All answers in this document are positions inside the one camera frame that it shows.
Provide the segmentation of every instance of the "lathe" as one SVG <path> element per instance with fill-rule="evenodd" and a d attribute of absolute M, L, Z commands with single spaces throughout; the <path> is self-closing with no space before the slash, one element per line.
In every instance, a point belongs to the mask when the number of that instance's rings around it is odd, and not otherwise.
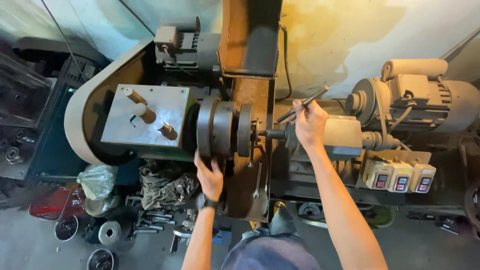
<path fill-rule="evenodd" d="M 281 3 L 252 5 L 225 1 L 222 34 L 201 33 L 198 18 L 163 21 L 85 83 L 65 113 L 75 153 L 118 166 L 192 161 L 198 148 L 225 161 L 221 213 L 232 217 L 266 221 L 270 196 L 318 200 L 294 127 L 275 122 L 291 106 L 275 95 Z M 330 114 L 325 149 L 354 200 L 461 209 L 465 183 L 450 184 L 465 167 L 448 140 L 478 136 L 480 94 L 443 80 L 447 69 L 440 59 L 389 60 L 346 99 L 318 101 Z M 451 172 L 438 167 L 449 162 Z"/>

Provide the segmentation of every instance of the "forearm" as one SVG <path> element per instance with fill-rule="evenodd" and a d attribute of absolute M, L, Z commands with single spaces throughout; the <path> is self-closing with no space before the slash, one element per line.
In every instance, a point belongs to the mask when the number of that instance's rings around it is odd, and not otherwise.
<path fill-rule="evenodd" d="M 199 211 L 182 270 L 210 270 L 214 215 L 215 209 L 210 207 Z"/>
<path fill-rule="evenodd" d="M 343 269 L 387 269 L 378 242 L 350 193 L 332 166 L 325 149 L 309 153 L 328 232 Z"/>

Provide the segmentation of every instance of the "person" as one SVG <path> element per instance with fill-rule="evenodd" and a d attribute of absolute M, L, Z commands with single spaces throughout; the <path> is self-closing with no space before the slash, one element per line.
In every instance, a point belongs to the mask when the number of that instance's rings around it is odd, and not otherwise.
<path fill-rule="evenodd" d="M 335 250 L 343 269 L 385 270 L 387 264 L 372 230 L 338 177 L 323 144 L 328 114 L 313 101 L 307 108 L 293 101 L 295 114 L 290 122 L 313 165 L 322 206 Z M 218 201 L 223 175 L 215 161 L 212 171 L 195 154 L 198 179 L 205 196 Z M 183 270 L 210 269 L 212 227 L 215 209 L 199 210 L 192 238 L 183 261 Z M 270 223 L 270 235 L 261 231 L 243 234 L 227 255 L 222 269 L 320 269 L 308 253 L 287 209 L 278 210 Z"/>

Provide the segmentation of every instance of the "concrete floor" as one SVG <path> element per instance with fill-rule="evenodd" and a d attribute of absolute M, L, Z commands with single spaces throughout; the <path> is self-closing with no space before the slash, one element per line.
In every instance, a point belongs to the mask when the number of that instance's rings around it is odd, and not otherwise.
<path fill-rule="evenodd" d="M 480 241 L 466 239 L 433 226 L 430 222 L 411 221 L 398 212 L 394 224 L 374 231 L 392 269 L 478 269 Z M 232 241 L 248 230 L 246 221 L 219 217 L 222 225 L 231 226 Z M 26 211 L 0 211 L 0 269 L 77 270 L 86 269 L 90 254 L 100 246 L 86 244 L 77 234 L 68 242 L 59 242 L 53 234 L 54 222 L 30 217 Z M 328 231 L 297 224 L 311 253 L 324 269 L 340 269 Z M 111 247 L 118 255 L 122 269 L 180 269 L 186 251 L 180 244 L 178 252 L 169 252 L 173 237 L 171 225 L 159 234 L 142 234 L 128 245 Z M 212 245 L 212 269 L 219 269 L 228 246 Z"/>

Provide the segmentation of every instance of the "wrench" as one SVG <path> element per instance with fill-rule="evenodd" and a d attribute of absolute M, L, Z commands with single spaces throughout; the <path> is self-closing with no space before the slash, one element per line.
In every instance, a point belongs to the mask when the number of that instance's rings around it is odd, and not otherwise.
<path fill-rule="evenodd" d="M 258 199 L 260 195 L 258 194 L 258 188 L 260 187 L 260 178 L 262 177 L 262 164 L 263 160 L 258 161 L 258 175 L 257 175 L 257 188 L 255 189 L 255 193 L 253 194 L 254 199 Z"/>

